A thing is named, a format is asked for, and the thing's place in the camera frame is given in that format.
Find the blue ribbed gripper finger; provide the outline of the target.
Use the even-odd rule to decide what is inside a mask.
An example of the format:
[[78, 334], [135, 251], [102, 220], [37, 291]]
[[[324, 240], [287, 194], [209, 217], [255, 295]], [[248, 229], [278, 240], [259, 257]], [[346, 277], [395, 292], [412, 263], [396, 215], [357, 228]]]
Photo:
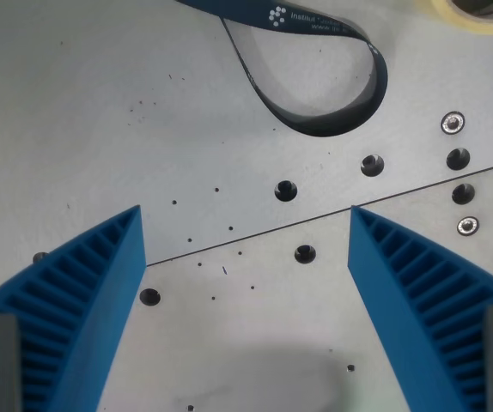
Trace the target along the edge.
[[350, 211], [348, 269], [412, 411], [484, 411], [493, 275], [369, 210]]
[[145, 269], [136, 205], [0, 286], [0, 315], [19, 330], [23, 410], [97, 409]]

